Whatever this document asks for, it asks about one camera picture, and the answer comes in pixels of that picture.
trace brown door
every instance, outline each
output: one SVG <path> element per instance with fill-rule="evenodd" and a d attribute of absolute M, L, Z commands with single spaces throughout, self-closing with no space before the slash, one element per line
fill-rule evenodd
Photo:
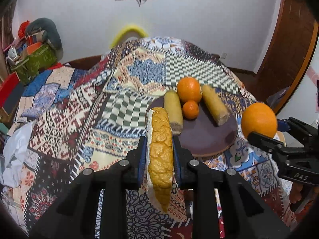
<path fill-rule="evenodd" d="M 281 12 L 254 88 L 247 87 L 261 101 L 291 86 L 304 62 L 314 31 L 315 19 L 302 0 L 281 0 Z"/>

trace red bag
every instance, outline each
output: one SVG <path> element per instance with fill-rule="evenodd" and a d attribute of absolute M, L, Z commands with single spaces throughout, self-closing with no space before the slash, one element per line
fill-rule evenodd
<path fill-rule="evenodd" d="M 26 31 L 26 27 L 27 27 L 29 24 L 30 24 L 29 21 L 26 21 L 26 22 L 21 23 L 20 28 L 19 28 L 19 30 L 18 30 L 18 36 L 19 36 L 19 38 L 24 38 L 24 33 L 25 33 L 25 31 Z"/>

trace white wall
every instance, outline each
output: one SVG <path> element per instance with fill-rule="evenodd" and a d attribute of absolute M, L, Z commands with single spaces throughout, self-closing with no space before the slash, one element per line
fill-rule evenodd
<path fill-rule="evenodd" d="M 101 54 L 126 24 L 150 36 L 174 36 L 227 53 L 232 68 L 256 71 L 267 51 L 280 0 L 18 0 L 13 22 L 52 19 L 61 36 L 63 62 Z"/>
<path fill-rule="evenodd" d="M 316 73 L 319 73 L 318 42 L 309 66 L 312 67 Z M 316 93 L 317 87 L 305 74 L 297 90 L 290 98 L 288 103 L 285 105 L 285 107 L 277 115 L 277 118 L 287 119 L 289 117 L 293 117 L 311 125 L 315 120 L 318 120 L 318 113 L 316 113 Z M 289 146 L 296 146 L 297 144 L 299 144 L 296 140 L 294 140 L 286 133 L 285 138 L 287 145 Z"/>

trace blanket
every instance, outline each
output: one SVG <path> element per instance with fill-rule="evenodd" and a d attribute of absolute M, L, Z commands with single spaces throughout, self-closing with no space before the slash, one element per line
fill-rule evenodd
<path fill-rule="evenodd" d="M 113 48 L 85 75 L 78 74 L 72 79 L 76 70 L 60 71 L 63 73 L 41 77 L 42 85 L 36 93 L 26 91 L 16 116 L 14 129 L 37 117 L 21 184 L 14 189 L 4 188 L 3 192 L 8 209 L 14 209 L 12 215 L 26 232 L 82 170 L 109 168 L 136 148 L 139 137 L 146 132 L 147 107 L 185 76 L 215 87 L 237 117 L 239 129 L 234 145 L 222 154 L 203 159 L 205 164 L 221 171 L 235 168 L 288 226 L 295 222 L 288 199 L 291 183 L 277 177 L 277 166 L 271 156 L 251 146 L 240 128 L 243 111 L 256 99 L 216 55 L 180 39 L 144 38 Z M 67 79 L 72 79 L 72 87 Z M 41 101 L 40 93 L 33 106 L 41 90 L 50 94 L 49 99 L 37 103 Z M 96 238 L 99 238 L 103 193 L 97 211 Z M 126 191 L 126 202 L 129 238 L 178 238 L 178 235 L 190 238 L 192 205 L 176 184 L 167 214 L 149 204 L 145 184 L 139 191 Z M 222 224 L 222 209 L 217 202 Z M 221 237 L 224 237 L 222 225 Z"/>

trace metal bolt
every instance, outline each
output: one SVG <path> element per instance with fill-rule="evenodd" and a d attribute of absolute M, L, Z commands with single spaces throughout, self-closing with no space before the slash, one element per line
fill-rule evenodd
<path fill-rule="evenodd" d="M 84 175 L 90 175 L 91 173 L 92 173 L 92 169 L 90 169 L 90 168 L 86 168 L 83 170 Z"/>
<path fill-rule="evenodd" d="M 127 166 L 130 162 L 126 159 L 120 160 L 120 165 L 121 166 Z"/>
<path fill-rule="evenodd" d="M 229 174 L 229 175 L 231 175 L 231 176 L 234 176 L 234 175 L 236 174 L 236 171 L 235 171 L 235 169 L 233 169 L 233 168 L 228 168 L 228 169 L 226 170 L 226 172 L 227 172 L 227 174 Z"/>
<path fill-rule="evenodd" d="M 191 166 L 197 166 L 197 165 L 199 165 L 199 161 L 197 161 L 196 159 L 192 159 L 192 160 L 189 161 L 189 164 Z"/>

